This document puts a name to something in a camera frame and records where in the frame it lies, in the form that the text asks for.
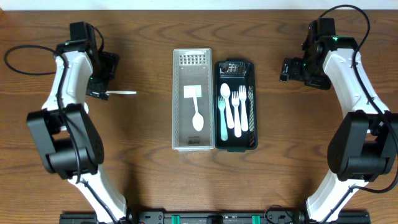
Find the white plastic spoon top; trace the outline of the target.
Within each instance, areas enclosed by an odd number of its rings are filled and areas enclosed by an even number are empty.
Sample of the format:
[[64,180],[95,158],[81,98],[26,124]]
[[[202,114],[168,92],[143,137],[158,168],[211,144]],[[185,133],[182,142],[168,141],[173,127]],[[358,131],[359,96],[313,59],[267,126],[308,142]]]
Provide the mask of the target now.
[[107,91],[106,94],[117,94],[117,95],[135,95],[137,92],[136,91],[131,91],[131,90],[113,90],[113,91]]

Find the white plastic spoon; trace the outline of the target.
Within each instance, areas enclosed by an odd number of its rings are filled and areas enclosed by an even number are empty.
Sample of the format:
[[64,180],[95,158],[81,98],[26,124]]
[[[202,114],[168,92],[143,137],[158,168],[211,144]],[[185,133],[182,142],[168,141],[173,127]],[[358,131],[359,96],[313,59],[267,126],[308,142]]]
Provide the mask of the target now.
[[135,95],[137,92],[136,91],[131,91],[131,90],[113,90],[113,91],[107,91],[106,94],[117,94],[117,95]]
[[194,103],[194,108],[195,108],[195,114],[193,115],[193,118],[192,118],[192,124],[196,131],[201,131],[204,126],[204,118],[198,111],[198,102],[197,102],[196,94],[193,95],[193,103]]

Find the white plastic fork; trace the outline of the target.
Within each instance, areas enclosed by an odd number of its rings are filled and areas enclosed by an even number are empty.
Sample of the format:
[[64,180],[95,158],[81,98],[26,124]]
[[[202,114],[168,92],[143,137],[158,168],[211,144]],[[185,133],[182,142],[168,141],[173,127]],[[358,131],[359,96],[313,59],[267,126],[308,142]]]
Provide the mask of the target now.
[[245,85],[239,86],[239,100],[241,102],[241,129],[243,132],[246,132],[248,130],[248,116],[246,111],[247,93]]
[[241,122],[239,118],[239,96],[237,91],[232,92],[232,105],[234,108],[234,135],[237,138],[242,136]]

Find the pale pink plastic spoon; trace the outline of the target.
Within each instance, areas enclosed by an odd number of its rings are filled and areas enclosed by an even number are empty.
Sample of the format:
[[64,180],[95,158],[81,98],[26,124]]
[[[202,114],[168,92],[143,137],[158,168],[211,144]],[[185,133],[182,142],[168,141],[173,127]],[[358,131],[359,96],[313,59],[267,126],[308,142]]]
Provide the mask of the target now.
[[229,103],[229,97],[231,94],[231,91],[229,89],[228,84],[223,83],[220,87],[220,93],[221,96],[224,98],[225,100],[225,109],[226,109],[226,122],[227,122],[227,127],[229,129],[233,129],[234,128],[234,121],[233,121],[233,115],[231,112],[231,107],[230,107],[230,103]]

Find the mint green plastic fork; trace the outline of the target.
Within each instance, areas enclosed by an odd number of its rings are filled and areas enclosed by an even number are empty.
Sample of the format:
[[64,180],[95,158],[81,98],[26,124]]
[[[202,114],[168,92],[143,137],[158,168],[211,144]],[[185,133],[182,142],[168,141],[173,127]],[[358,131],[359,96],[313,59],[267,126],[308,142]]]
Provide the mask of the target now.
[[220,111],[220,137],[222,141],[228,140],[228,132],[227,132],[227,125],[225,119],[225,111],[226,104],[225,100],[222,96],[218,97],[218,110]]

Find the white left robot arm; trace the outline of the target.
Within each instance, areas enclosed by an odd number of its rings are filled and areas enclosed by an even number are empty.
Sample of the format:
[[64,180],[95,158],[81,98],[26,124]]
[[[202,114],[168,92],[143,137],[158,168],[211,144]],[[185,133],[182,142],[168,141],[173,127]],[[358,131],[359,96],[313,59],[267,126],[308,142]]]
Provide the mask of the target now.
[[53,51],[57,71],[41,110],[27,115],[27,125],[45,169],[74,185],[96,212],[98,223],[126,223],[126,199],[112,185],[103,166],[104,147],[85,102],[88,83],[106,59],[88,40],[68,41]]

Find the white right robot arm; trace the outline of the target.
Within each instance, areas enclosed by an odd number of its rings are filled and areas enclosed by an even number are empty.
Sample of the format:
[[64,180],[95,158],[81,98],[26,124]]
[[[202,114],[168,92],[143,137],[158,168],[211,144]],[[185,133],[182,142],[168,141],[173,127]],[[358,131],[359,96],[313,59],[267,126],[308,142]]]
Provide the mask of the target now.
[[380,100],[364,71],[353,37],[316,35],[302,44],[303,58],[286,58],[280,79],[334,88],[343,121],[328,146],[329,170],[305,201],[305,218],[318,223],[338,219],[359,190],[390,172],[397,156],[397,114]]

